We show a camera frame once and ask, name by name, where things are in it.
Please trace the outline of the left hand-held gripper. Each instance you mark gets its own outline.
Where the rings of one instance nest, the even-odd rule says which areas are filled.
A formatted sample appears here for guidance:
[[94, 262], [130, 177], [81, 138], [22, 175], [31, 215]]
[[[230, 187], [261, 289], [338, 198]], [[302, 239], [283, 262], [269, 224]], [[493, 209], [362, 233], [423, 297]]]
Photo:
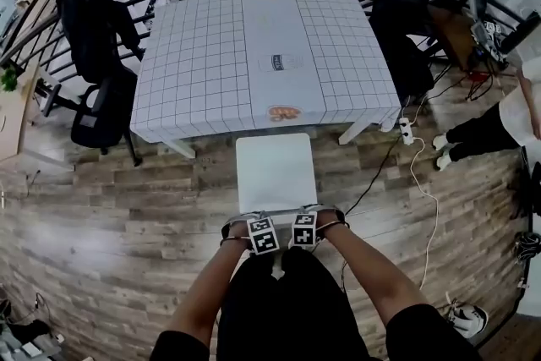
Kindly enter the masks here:
[[[231, 235], [231, 225], [237, 222], [245, 222], [248, 235]], [[230, 218], [221, 229], [222, 240], [234, 238], [249, 241], [249, 250], [256, 254], [274, 253], [280, 249], [276, 229], [268, 212], [250, 212]]]

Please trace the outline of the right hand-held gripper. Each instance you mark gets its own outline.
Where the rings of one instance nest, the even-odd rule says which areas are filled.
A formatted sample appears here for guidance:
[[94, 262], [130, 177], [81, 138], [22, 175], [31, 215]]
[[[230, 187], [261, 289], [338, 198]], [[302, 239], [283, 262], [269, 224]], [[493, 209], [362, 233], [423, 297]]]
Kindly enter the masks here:
[[[335, 220], [318, 226], [319, 213], [330, 212]], [[323, 231], [334, 224], [346, 225], [345, 215], [334, 205], [306, 205], [299, 208], [292, 222], [291, 246], [316, 246], [323, 238]]]

